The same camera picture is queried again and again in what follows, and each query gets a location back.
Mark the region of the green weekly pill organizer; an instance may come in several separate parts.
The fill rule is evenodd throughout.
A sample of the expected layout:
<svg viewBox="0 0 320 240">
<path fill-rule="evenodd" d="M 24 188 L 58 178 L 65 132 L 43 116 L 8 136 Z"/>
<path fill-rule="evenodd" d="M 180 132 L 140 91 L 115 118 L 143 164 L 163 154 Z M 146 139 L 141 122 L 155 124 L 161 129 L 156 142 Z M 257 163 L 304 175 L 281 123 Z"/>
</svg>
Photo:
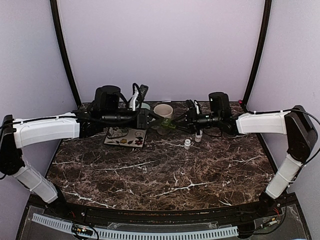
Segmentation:
<svg viewBox="0 0 320 240">
<path fill-rule="evenodd" d="M 167 130 L 173 130 L 173 129 L 176 129 L 177 127 L 175 121 L 172 118 L 167 118 L 167 117 L 164 117 L 162 119 L 160 126 Z"/>
</svg>

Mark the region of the white pill bottle orange label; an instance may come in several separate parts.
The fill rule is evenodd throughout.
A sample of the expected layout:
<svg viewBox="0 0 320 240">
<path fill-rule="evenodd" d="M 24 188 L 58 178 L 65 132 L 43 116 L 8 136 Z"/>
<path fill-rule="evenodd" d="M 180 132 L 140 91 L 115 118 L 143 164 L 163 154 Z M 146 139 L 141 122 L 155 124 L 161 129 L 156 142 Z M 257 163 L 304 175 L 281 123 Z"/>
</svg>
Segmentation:
<svg viewBox="0 0 320 240">
<path fill-rule="evenodd" d="M 194 141 L 197 142 L 197 143 L 200 143 L 201 140 L 202 140 L 202 136 L 203 136 L 203 131 L 202 130 L 200 130 L 199 132 L 196 132 L 195 136 L 194 136 Z"/>
</svg>

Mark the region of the small white pill bottle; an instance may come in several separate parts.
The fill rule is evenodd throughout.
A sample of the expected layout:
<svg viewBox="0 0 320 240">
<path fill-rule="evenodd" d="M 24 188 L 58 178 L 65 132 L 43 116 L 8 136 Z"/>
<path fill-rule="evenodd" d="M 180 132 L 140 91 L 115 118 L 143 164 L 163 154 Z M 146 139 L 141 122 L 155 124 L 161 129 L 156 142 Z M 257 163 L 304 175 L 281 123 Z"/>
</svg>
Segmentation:
<svg viewBox="0 0 320 240">
<path fill-rule="evenodd" d="M 185 150 L 189 150 L 191 145 L 192 145 L 192 141 L 190 139 L 186 139 L 184 141 L 184 146 L 183 147 L 184 147 Z"/>
</svg>

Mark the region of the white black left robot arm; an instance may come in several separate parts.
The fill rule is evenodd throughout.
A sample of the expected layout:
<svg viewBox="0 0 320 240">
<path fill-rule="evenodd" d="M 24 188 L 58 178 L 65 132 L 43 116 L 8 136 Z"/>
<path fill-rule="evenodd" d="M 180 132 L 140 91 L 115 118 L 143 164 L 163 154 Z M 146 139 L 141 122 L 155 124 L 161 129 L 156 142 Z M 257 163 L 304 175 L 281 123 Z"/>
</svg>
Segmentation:
<svg viewBox="0 0 320 240">
<path fill-rule="evenodd" d="M 133 95 L 126 100 L 117 86 L 99 87 L 86 108 L 57 116 L 14 119 L 6 115 L 0 127 L 0 172 L 37 194 L 58 217 L 67 218 L 71 208 L 63 194 L 23 158 L 22 149 L 53 140 L 92 137 L 109 127 L 146 130 L 160 124 L 162 116 L 142 107 L 148 87 L 133 83 L 132 88 Z"/>
</svg>

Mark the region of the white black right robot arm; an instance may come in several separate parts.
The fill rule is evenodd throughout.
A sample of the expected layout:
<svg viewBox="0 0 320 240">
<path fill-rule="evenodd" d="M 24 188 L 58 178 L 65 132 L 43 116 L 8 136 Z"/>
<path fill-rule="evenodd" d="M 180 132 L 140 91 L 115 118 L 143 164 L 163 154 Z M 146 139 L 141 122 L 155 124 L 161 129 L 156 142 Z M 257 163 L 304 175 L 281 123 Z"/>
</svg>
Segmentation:
<svg viewBox="0 0 320 240">
<path fill-rule="evenodd" d="M 203 113 L 197 101 L 187 100 L 188 110 L 175 118 L 173 125 L 179 130 L 197 135 L 203 129 L 218 128 L 222 133 L 235 136 L 264 133 L 287 137 L 286 157 L 255 205 L 255 213 L 266 217 L 274 210 L 277 198 L 312 159 L 311 153 L 318 140 L 312 116 L 301 105 L 286 110 L 232 114 L 226 93 L 212 92 L 208 98 L 209 113 Z"/>
</svg>

